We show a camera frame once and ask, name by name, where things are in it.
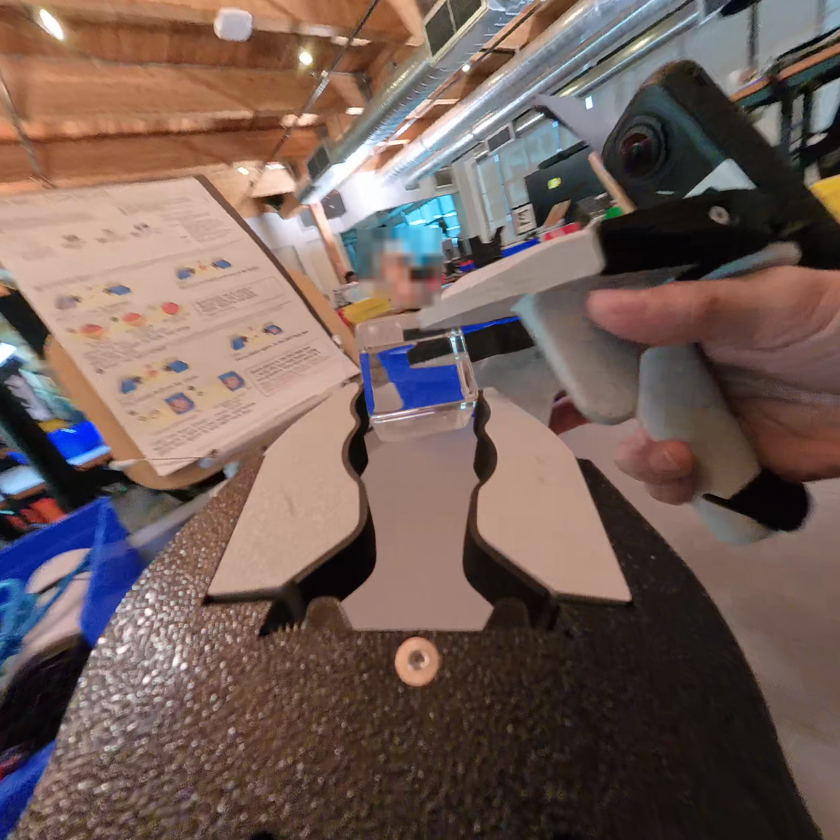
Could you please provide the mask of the grey display board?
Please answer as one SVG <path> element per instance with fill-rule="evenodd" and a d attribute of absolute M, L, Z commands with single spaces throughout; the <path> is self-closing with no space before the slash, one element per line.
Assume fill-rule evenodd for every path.
<path fill-rule="evenodd" d="M 561 123 L 580 141 L 586 143 L 596 155 L 603 159 L 607 141 L 626 117 L 627 110 L 618 115 L 596 112 L 587 108 L 576 96 L 538 95 L 534 99 L 534 108 L 544 116 Z"/>

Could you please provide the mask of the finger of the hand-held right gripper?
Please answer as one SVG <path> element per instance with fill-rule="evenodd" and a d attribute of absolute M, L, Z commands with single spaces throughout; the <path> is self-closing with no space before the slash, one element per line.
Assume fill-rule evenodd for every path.
<path fill-rule="evenodd" d="M 521 321 L 476 332 L 465 333 L 462 329 L 460 331 L 464 336 L 465 349 L 472 363 L 534 347 L 534 341 Z"/>
<path fill-rule="evenodd" d="M 420 330 L 459 329 L 512 317 L 518 301 L 574 280 L 599 276 L 606 266 L 600 225 L 565 234 L 478 269 L 416 314 Z"/>

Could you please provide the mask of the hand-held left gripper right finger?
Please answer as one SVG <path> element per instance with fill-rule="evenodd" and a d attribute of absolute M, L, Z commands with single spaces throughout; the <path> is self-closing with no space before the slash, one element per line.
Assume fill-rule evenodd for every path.
<path fill-rule="evenodd" d="M 498 613 L 552 625 L 565 602 L 633 597 L 583 471 L 568 446 L 497 389 L 482 391 L 474 431 L 464 573 Z"/>

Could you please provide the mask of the instruction sheet board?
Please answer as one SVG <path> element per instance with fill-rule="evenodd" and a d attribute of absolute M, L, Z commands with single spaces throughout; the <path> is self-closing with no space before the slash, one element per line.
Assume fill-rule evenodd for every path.
<path fill-rule="evenodd" d="M 2 195 L 2 267 L 131 478 L 183 487 L 358 373 L 306 277 L 200 175 Z"/>

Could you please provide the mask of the black monitor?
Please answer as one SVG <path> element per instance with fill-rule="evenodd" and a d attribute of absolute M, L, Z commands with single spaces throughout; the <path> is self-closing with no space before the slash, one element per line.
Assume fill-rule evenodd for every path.
<path fill-rule="evenodd" d="M 589 162 L 592 148 L 583 142 L 542 161 L 538 168 L 524 178 L 528 202 L 532 206 L 537 225 L 545 225 L 553 208 L 569 202 L 574 214 L 580 201 L 606 194 L 602 181 Z"/>

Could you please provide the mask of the clear acrylic cube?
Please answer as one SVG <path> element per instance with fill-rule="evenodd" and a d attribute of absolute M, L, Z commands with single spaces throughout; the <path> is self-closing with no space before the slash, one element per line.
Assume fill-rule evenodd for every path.
<path fill-rule="evenodd" d="M 384 444 L 472 420 L 480 391 L 461 329 L 420 329 L 404 313 L 362 322 L 355 339 L 369 423 Z"/>

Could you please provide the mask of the ceiling vent grille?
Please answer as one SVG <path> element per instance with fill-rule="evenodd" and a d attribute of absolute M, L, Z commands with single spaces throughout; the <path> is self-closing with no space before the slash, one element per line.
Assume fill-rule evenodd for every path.
<path fill-rule="evenodd" d="M 488 10 L 485 1 L 418 1 L 417 5 L 432 61 L 440 59 Z"/>

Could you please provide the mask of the person's right hand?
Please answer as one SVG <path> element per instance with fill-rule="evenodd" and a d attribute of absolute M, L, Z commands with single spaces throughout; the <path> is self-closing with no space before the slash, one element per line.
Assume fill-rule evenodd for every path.
<path fill-rule="evenodd" d="M 647 347 L 698 343 L 763 467 L 800 482 L 839 477 L 837 270 L 597 290 L 586 313 Z"/>

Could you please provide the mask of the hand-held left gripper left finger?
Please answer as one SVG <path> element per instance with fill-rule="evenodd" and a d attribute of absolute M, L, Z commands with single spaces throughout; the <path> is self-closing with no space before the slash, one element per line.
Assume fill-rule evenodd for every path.
<path fill-rule="evenodd" d="M 273 602 L 297 621 L 317 599 L 342 602 L 371 577 L 368 428 L 363 388 L 349 384 L 268 447 L 206 604 Z"/>

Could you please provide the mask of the silver ventilation duct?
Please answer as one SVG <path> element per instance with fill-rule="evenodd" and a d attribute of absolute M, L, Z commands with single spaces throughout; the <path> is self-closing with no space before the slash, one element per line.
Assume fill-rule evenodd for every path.
<path fill-rule="evenodd" d="M 310 204 L 384 148 L 405 137 L 400 129 L 433 107 L 436 94 L 452 94 L 461 81 L 475 84 L 498 48 L 513 49 L 499 68 L 443 116 L 409 141 L 385 165 L 385 178 L 416 184 L 447 165 L 497 126 L 524 111 L 532 96 L 557 88 L 616 48 L 676 14 L 686 2 L 487 2 L 485 16 L 432 61 L 427 43 L 399 65 L 342 137 L 324 141 L 307 160 L 297 200 Z"/>

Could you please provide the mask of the wooden standing desk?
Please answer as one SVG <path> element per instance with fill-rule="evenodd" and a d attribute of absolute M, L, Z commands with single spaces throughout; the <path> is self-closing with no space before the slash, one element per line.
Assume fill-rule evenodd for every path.
<path fill-rule="evenodd" d="M 748 113 L 780 108 L 779 150 L 800 173 L 838 155 L 838 113 L 827 129 L 813 128 L 816 93 L 839 78 L 839 29 L 798 45 L 731 95 Z"/>

